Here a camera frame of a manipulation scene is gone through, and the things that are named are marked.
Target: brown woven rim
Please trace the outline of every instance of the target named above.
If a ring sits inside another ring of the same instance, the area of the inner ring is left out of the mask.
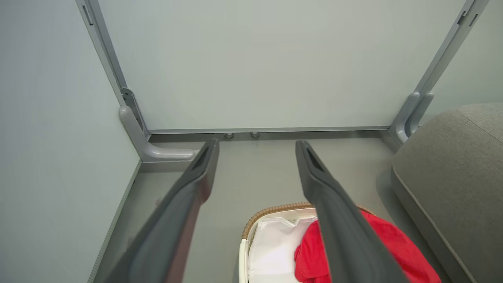
[[[243,235],[241,236],[241,239],[248,238],[248,233],[250,232],[250,229],[252,228],[253,224],[255,224],[255,222],[259,218],[261,218],[262,216],[265,216],[265,215],[268,215],[271,213],[280,212],[280,211],[295,210],[295,209],[301,209],[301,208],[314,208],[314,207],[309,202],[296,202],[296,203],[291,203],[291,204],[269,207],[269,208],[266,208],[266,209],[263,209],[263,210],[257,212],[254,216],[252,216],[250,218],[250,220],[248,221],[248,223],[244,227],[244,231],[243,231]],[[368,210],[364,207],[358,206],[358,208],[360,210],[365,211],[366,213],[375,215],[370,210]]]

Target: sofa seam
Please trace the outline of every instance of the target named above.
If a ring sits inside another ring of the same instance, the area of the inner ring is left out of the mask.
[[[459,111],[459,109],[457,109],[457,111],[458,111],[459,115],[461,115],[467,121],[469,121],[470,123],[472,123],[473,125],[475,125],[477,128],[481,129],[483,132],[485,132],[486,134],[488,134],[491,138],[495,139],[498,143],[500,143],[501,145],[503,145],[503,141],[499,140],[497,137],[493,136],[488,131],[484,130],[482,127],[480,127],[479,125],[475,124],[475,122],[473,122],[470,118],[466,117],[463,113],[461,113],[461,111]]]
[[[447,239],[444,237],[444,235],[442,234],[442,232],[440,232],[440,230],[438,229],[437,225],[432,220],[432,218],[430,217],[430,215],[426,212],[426,210],[419,203],[419,201],[417,200],[417,198],[415,197],[415,195],[411,192],[411,190],[408,188],[408,186],[404,183],[404,181],[402,180],[402,178],[398,174],[398,172],[397,172],[397,170],[396,170],[396,168],[395,168],[395,166],[394,166],[393,163],[391,164],[391,167],[393,168],[393,173],[395,174],[395,176],[398,179],[398,181],[402,184],[403,188],[407,191],[407,193],[412,197],[412,199],[414,200],[414,202],[416,203],[416,205],[419,207],[419,209],[421,210],[421,212],[425,215],[426,219],[428,219],[428,221],[430,222],[430,224],[433,226],[433,229],[435,229],[435,231],[437,232],[437,234],[440,236],[440,238],[442,239],[442,241],[444,242],[444,244],[447,246],[447,249],[454,256],[454,258],[456,259],[456,261],[458,262],[458,264],[461,266],[461,268],[463,269],[463,271],[465,272],[465,274],[468,276],[468,278],[470,279],[470,281],[472,281],[473,283],[477,283],[477,280],[475,280],[475,278],[472,276],[471,272],[468,270],[468,268],[463,263],[463,261],[461,260],[461,258],[454,251],[454,249],[449,244],[449,242],[447,241]]]

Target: white fabric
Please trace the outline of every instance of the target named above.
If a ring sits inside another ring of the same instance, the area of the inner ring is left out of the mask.
[[[297,219],[267,218],[257,224],[248,254],[249,283],[297,283],[295,249],[316,217]]]

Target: gray partition foot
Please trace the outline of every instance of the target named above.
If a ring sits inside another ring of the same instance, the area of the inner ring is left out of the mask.
[[[403,144],[408,139],[405,133],[405,124],[416,109],[420,98],[421,95],[419,92],[411,93],[388,130],[389,134],[400,144]]]
[[[419,128],[419,121],[421,121],[421,118],[425,114],[426,109],[428,109],[428,106],[432,102],[433,97],[433,93],[430,92],[420,99],[419,104],[414,110],[414,113],[412,113],[410,119],[407,121],[407,123],[405,123],[405,133],[407,134],[407,136],[412,135],[415,130]]]
[[[122,106],[119,109],[119,116],[143,163],[191,161],[198,152],[195,150],[164,149],[152,145],[143,135],[143,131],[129,106]]]

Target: red cloth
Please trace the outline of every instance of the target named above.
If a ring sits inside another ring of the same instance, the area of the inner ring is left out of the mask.
[[[395,225],[362,211],[363,217],[388,251],[393,255],[412,283],[441,283],[435,270],[415,244]],[[295,250],[295,277],[303,283],[330,283],[328,262],[321,238],[319,222],[307,228],[300,246]]]

